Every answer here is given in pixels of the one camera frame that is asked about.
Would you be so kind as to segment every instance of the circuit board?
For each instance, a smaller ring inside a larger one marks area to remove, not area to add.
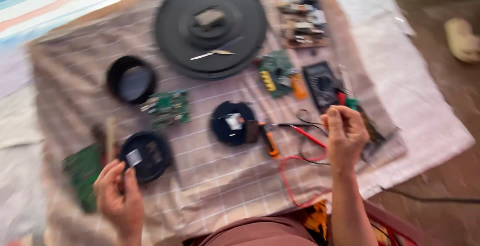
[[[188,91],[178,90],[152,95],[141,107],[154,130],[190,121]]]
[[[291,77],[298,72],[284,49],[264,55],[258,70],[273,98],[279,98],[293,91]]]
[[[99,147],[91,145],[80,152],[66,157],[63,162],[63,171],[70,176],[80,205],[85,212],[97,210],[97,199],[93,191],[93,183],[102,171]]]

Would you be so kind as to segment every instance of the person's right hand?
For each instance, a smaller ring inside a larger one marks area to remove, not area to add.
[[[329,131],[327,156],[333,172],[353,174],[355,163],[370,139],[362,115],[346,106],[331,106],[321,120]]]
[[[93,184],[97,207],[118,231],[118,242],[123,245],[139,245],[142,239],[144,206],[138,188],[135,169],[125,172],[125,195],[119,185],[125,162],[114,160],[107,164]]]

